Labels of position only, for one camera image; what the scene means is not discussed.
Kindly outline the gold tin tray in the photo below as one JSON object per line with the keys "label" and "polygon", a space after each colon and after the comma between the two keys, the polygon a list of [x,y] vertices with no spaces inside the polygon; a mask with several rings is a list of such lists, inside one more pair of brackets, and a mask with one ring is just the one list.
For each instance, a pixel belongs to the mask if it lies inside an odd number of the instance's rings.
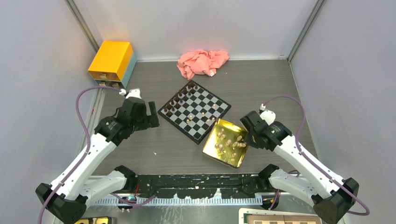
{"label": "gold tin tray", "polygon": [[203,154],[233,168],[239,168],[248,150],[247,131],[219,119],[214,123],[203,147]]}

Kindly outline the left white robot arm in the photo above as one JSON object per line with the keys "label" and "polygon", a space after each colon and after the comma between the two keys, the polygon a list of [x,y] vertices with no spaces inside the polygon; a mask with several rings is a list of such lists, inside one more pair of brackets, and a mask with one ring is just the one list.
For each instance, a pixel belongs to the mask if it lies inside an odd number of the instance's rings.
{"label": "left white robot arm", "polygon": [[128,97],[116,115],[100,120],[82,152],[52,183],[41,183],[35,190],[44,208],[64,224],[77,222],[86,209],[115,191],[132,192],[137,177],[120,165],[101,179],[87,183],[99,164],[123,140],[136,131],[159,126],[156,105],[141,98]]}

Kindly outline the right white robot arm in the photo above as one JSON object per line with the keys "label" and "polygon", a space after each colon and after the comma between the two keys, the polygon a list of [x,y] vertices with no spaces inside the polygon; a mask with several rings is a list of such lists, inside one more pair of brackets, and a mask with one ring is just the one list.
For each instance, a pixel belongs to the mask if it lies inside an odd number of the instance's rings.
{"label": "right white robot arm", "polygon": [[254,148],[267,149],[284,158],[304,179],[288,174],[269,164],[259,174],[262,190],[286,191],[311,205],[326,223],[336,224],[356,203],[359,190],[353,178],[343,178],[316,159],[299,143],[296,136],[275,114],[264,110],[251,111],[240,119],[247,130],[245,142]]}

